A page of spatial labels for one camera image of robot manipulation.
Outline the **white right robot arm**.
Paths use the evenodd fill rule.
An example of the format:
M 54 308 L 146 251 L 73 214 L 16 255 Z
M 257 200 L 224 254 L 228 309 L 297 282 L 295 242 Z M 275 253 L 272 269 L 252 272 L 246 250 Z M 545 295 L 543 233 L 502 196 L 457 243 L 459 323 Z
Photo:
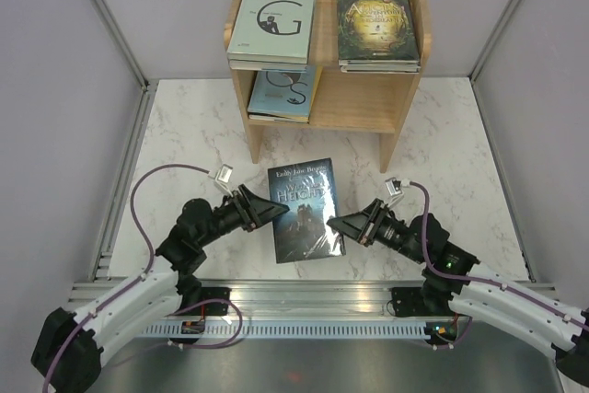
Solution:
M 361 245 L 377 242 L 423 265 L 420 299 L 427 311 L 447 309 L 500 329 L 553 360 L 569 379 L 587 385 L 587 310 L 500 275 L 451 243 L 432 214 L 405 224 L 383 201 L 374 200 L 361 212 L 332 217 L 327 224 Z

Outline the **blue 20000 Leagues book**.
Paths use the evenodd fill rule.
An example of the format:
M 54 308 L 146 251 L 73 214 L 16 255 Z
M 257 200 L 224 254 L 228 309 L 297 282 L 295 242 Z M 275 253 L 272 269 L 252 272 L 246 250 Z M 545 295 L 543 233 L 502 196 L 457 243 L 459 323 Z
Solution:
M 241 60 L 229 60 L 228 64 L 232 70 L 304 72 L 307 69 L 307 66 L 305 64 L 271 63 Z

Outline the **green Alice Wonderland book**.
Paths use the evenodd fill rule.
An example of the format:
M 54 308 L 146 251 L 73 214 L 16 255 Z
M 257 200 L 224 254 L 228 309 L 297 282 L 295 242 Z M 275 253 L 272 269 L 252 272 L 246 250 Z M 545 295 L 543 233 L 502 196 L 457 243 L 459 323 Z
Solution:
M 336 0 L 340 62 L 418 63 L 410 0 Z

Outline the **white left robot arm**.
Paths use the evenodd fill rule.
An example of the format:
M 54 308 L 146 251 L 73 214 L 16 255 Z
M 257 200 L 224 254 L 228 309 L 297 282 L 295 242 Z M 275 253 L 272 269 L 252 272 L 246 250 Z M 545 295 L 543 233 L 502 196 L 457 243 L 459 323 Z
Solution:
M 176 224 L 146 266 L 106 294 L 74 311 L 54 309 L 44 320 L 31 355 L 44 392 L 85 392 L 109 359 L 151 323 L 172 314 L 189 315 L 201 305 L 195 271 L 205 247 L 242 229 L 252 232 L 288 212 L 287 205 L 261 198 L 241 185 L 218 207 L 205 199 L 184 204 Z

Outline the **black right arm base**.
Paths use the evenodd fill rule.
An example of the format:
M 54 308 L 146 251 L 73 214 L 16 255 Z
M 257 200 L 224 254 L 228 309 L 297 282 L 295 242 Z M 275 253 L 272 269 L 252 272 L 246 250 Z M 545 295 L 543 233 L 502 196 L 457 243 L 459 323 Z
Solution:
M 448 300 L 437 292 L 423 287 L 392 287 L 387 311 L 398 318 L 451 318 L 455 313 Z

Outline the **pale green Gatsby book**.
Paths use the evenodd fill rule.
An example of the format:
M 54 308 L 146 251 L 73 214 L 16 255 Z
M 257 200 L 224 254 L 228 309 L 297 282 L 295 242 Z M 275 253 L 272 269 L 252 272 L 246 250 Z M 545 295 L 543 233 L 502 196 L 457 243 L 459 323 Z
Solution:
M 316 0 L 241 0 L 230 60 L 306 64 Z

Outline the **dark Wuthering Heights book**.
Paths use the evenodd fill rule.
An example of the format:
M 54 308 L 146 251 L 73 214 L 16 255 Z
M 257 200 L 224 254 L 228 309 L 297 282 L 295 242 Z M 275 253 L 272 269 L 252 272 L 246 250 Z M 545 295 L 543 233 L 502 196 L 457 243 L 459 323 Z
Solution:
M 327 225 L 339 215 L 331 159 L 271 168 L 268 184 L 271 200 L 288 207 L 272 221 L 278 264 L 346 254 L 341 235 Z

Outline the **black Moon and Sixpence book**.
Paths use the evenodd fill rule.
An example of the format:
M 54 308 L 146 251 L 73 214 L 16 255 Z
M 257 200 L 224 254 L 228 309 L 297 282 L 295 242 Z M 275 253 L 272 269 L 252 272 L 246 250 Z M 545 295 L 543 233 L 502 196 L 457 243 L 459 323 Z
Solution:
M 272 122 L 285 122 L 285 123 L 293 123 L 293 124 L 308 124 L 308 120 L 298 120 L 298 119 L 289 119 L 283 117 L 276 117 L 276 116 L 265 116 L 265 115 L 257 115 L 251 114 L 248 116 L 251 121 L 272 121 Z

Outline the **purple Robinson Crusoe book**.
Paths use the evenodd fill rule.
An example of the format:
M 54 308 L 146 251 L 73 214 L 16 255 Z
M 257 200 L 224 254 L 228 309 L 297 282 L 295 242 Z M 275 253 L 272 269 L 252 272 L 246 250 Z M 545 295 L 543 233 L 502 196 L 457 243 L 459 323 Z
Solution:
M 418 63 L 365 63 L 352 64 L 348 61 L 340 62 L 340 69 L 344 73 L 393 73 L 393 74 L 418 74 L 421 66 Z

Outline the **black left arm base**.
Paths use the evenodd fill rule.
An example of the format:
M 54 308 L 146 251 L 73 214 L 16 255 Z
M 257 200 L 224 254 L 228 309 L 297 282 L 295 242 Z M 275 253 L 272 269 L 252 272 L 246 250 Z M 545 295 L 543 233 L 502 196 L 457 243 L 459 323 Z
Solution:
M 203 287 L 195 294 L 184 296 L 180 310 L 191 306 L 191 310 L 181 313 L 182 316 L 196 317 L 204 320 L 210 316 L 221 317 L 227 314 L 231 289 L 229 287 Z

